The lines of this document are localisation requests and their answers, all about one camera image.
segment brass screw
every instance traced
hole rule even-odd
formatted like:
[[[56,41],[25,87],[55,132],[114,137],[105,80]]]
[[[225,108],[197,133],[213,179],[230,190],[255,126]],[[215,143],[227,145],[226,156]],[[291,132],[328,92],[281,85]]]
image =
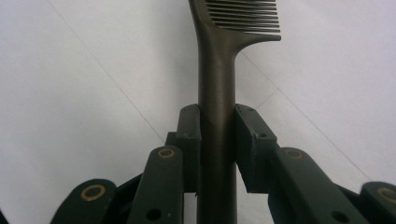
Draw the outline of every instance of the brass screw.
[[[175,151],[171,148],[164,148],[158,152],[158,155],[163,159],[168,159],[175,156]]]
[[[379,188],[379,195],[390,203],[396,203],[396,190],[388,188]]]
[[[103,185],[91,185],[81,192],[81,198],[84,201],[91,202],[102,197],[106,193],[106,188]]]
[[[288,149],[285,151],[286,155],[294,160],[300,160],[303,158],[303,153],[294,149]]]

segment comb teeth section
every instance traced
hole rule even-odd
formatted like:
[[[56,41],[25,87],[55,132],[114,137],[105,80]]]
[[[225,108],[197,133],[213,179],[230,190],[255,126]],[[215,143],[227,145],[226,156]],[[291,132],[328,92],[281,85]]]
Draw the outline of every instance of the comb teeth section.
[[[275,0],[206,0],[212,21],[222,29],[279,33]]]

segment screw hole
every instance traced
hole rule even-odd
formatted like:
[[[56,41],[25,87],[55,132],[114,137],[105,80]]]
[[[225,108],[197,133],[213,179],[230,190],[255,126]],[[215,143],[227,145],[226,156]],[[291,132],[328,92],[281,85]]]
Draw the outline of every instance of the screw hole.
[[[146,218],[150,221],[156,221],[161,217],[161,210],[159,209],[151,209],[146,213]]]
[[[341,212],[332,212],[332,217],[337,220],[338,222],[341,223],[348,223],[349,218],[344,213]]]

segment white surface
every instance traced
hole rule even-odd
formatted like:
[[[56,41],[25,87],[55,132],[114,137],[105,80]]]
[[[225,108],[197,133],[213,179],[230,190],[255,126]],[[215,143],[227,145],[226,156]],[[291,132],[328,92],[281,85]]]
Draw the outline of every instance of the white surface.
[[[396,4],[277,4],[283,39],[238,55],[237,102],[337,184],[396,184]],[[196,103],[197,61],[187,1],[1,1],[0,208],[10,223],[49,223],[81,182],[141,173],[179,109]],[[265,200],[239,178],[239,223],[271,223]],[[188,195],[185,223],[195,207]]]

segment white floor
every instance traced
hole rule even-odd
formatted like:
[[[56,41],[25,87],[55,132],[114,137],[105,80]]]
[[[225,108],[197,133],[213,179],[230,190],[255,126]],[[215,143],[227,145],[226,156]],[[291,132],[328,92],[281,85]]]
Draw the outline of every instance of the white floor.
[[[396,184],[396,3],[278,1],[282,41],[238,55],[237,102],[337,184]],[[188,1],[0,1],[0,208],[49,223],[78,184],[117,185],[197,102]],[[186,196],[185,223],[195,223]],[[239,223],[272,223],[238,180]]]

